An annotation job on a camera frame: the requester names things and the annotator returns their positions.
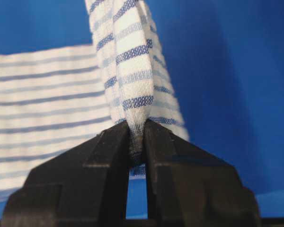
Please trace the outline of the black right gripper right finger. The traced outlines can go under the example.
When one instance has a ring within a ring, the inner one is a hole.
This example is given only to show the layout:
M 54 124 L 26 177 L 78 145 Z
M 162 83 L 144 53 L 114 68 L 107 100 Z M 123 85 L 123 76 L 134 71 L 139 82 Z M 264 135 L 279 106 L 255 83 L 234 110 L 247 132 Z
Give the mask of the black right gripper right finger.
M 144 126 L 148 217 L 159 227 L 259 227 L 236 169 L 153 121 Z

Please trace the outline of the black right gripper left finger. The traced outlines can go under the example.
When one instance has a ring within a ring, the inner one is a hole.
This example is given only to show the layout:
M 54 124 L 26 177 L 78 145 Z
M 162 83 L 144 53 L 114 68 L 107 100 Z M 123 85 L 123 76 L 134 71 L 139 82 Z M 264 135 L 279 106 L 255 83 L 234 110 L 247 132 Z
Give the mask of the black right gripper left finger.
M 33 168 L 3 227 L 116 227 L 125 218 L 129 128 L 122 122 Z

